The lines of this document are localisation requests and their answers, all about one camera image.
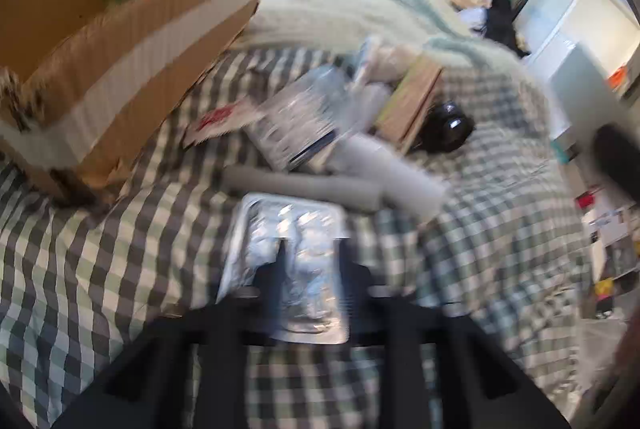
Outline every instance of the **bed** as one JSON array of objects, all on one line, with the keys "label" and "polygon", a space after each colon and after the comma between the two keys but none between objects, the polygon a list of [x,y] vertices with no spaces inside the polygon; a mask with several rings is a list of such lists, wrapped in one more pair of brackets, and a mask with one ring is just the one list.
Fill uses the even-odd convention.
[{"label": "bed", "polygon": [[[237,203],[220,190],[221,170],[264,162],[242,133],[183,151],[187,124],[245,94],[262,100],[313,67],[348,63],[370,34],[441,60],[443,97],[477,127],[452,154],[412,156],[452,187],[431,223],[418,228],[398,210],[348,215],[359,261],[422,305],[471,313],[560,407],[576,393],[587,244],[548,145],[545,99],[517,58],[473,37],[442,0],[261,0],[149,140],[108,212],[56,208],[0,162],[0,380],[32,424],[48,428],[145,322],[214,297]],[[428,345],[423,367],[433,387]],[[376,348],[252,348],[248,369],[252,428],[376,420]],[[197,353],[191,379],[195,391]]]}]

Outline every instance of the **orange object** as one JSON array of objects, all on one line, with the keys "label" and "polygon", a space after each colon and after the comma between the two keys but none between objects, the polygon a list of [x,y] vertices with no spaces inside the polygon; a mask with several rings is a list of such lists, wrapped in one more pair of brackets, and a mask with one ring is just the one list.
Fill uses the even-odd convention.
[{"label": "orange object", "polygon": [[609,78],[609,86],[614,90],[626,80],[626,66],[618,68]]}]

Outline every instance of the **gray tube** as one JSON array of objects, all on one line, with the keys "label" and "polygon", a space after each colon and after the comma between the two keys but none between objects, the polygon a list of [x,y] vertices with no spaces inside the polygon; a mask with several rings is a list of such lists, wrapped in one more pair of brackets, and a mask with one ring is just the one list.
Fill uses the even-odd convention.
[{"label": "gray tube", "polygon": [[226,190],[270,193],[342,205],[365,213],[382,208],[382,191],[374,182],[346,176],[306,176],[231,165],[222,172]]}]

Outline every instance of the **packing tape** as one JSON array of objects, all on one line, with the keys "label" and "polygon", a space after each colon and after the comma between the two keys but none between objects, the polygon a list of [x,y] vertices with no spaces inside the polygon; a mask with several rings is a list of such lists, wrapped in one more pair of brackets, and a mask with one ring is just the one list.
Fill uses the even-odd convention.
[{"label": "packing tape", "polygon": [[20,133],[0,120],[0,136],[30,165],[46,170],[75,167],[149,80],[251,1],[201,3],[145,37],[57,123],[46,130]]}]

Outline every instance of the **silver blister pack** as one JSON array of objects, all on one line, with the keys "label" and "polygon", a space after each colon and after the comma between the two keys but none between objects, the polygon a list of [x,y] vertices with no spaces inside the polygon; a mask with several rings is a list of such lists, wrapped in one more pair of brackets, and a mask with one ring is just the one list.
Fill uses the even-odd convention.
[{"label": "silver blister pack", "polygon": [[286,244],[286,279],[280,322],[272,337],[292,343],[342,344],[348,321],[342,301],[336,240],[344,237],[344,212],[333,204],[267,194],[247,194],[235,211],[218,291],[251,285],[256,269],[276,259]]}]

